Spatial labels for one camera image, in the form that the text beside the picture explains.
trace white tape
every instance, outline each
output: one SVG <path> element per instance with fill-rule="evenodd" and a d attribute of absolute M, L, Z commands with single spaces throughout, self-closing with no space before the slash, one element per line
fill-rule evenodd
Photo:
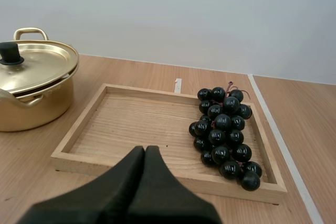
<path fill-rule="evenodd" d="M 174 93 L 181 94 L 182 79 L 177 78 L 175 80 L 175 89 Z"/>
<path fill-rule="evenodd" d="M 290 173 L 293 177 L 293 180 L 294 180 L 294 183 L 295 183 L 296 187 L 298 188 L 298 191 L 299 191 L 299 194 L 302 198 L 302 201 L 306 206 L 306 209 L 307 209 L 307 212 L 310 216 L 311 221 L 314 224 L 323 224 L 323 220 L 320 216 L 320 213 L 317 210 L 317 208 L 314 204 L 314 201 L 311 198 L 311 196 L 310 196 L 310 194 L 309 194 L 309 192 L 306 188 L 305 183 L 303 182 L 303 179 L 302 179 L 302 177 L 301 177 L 301 175 L 300 175 L 300 173 L 299 173 L 299 171 L 298 171 L 298 169 L 297 169 L 297 167 L 294 163 L 294 160 L 293 160 L 292 156 L 290 155 L 289 150 L 287 149 L 286 143 L 284 142 L 284 140 L 281 136 L 281 133 L 280 133 L 278 127 L 277 127 L 277 124 L 275 123 L 275 121 L 274 121 L 274 119 L 271 115 L 271 112 L 269 111 L 269 109 L 267 107 L 267 104 L 266 104 L 263 96 L 260 93 L 260 90 L 257 86 L 256 81 L 253 78 L 253 75 L 249 74 L 248 78 L 250 79 L 250 83 L 251 83 L 251 85 L 253 87 L 253 90 L 254 90 L 257 98 L 258 98 L 258 101 L 261 105 L 261 108 L 264 111 L 264 114 L 266 116 L 268 124 L 271 127 L 271 130 L 273 131 L 273 135 L 278 142 L 281 153 L 284 156 L 283 158 L 286 161 L 288 169 L 289 169 L 289 171 L 290 171 Z"/>

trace pot lid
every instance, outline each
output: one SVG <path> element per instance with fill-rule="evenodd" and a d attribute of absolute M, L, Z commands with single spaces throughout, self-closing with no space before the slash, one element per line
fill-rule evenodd
<path fill-rule="evenodd" d="M 41 33 L 45 40 L 20 40 L 22 33 Z M 14 41 L 0 43 L 0 89 L 18 94 L 67 75 L 78 64 L 72 47 L 48 40 L 38 28 L 22 28 Z"/>

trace grape stem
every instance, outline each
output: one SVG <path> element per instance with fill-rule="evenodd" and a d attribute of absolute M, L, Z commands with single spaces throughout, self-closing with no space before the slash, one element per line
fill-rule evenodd
<path fill-rule="evenodd" d="M 229 86 L 228 86 L 227 89 L 226 89 L 226 94 L 230 94 L 230 90 L 233 89 L 233 88 L 238 89 L 237 86 L 232 86 L 232 85 L 233 85 L 233 82 L 230 81 L 230 82 L 229 82 Z M 249 94 L 246 90 L 242 90 L 242 89 L 241 89 L 241 92 L 245 92 L 245 93 L 247 93 L 247 96 L 251 99 L 250 94 Z"/>
<path fill-rule="evenodd" d="M 226 93 L 229 92 L 230 87 L 233 85 L 233 81 L 229 81 L 229 86 L 227 86 Z"/>

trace black lid knob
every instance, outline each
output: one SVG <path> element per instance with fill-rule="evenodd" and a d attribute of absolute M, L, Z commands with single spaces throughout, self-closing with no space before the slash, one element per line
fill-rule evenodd
<path fill-rule="evenodd" d="M 3 65 L 18 65 L 25 60 L 20 56 L 19 47 L 15 42 L 0 43 L 0 55 L 0 63 Z"/>

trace gold pot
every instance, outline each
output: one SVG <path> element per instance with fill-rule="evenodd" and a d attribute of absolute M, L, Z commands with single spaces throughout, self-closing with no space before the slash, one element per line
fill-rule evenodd
<path fill-rule="evenodd" d="M 41 33 L 44 40 L 20 40 Z M 0 44 L 0 131 L 21 131 L 61 116 L 73 99 L 78 53 L 50 41 L 39 28 L 22 28 Z"/>

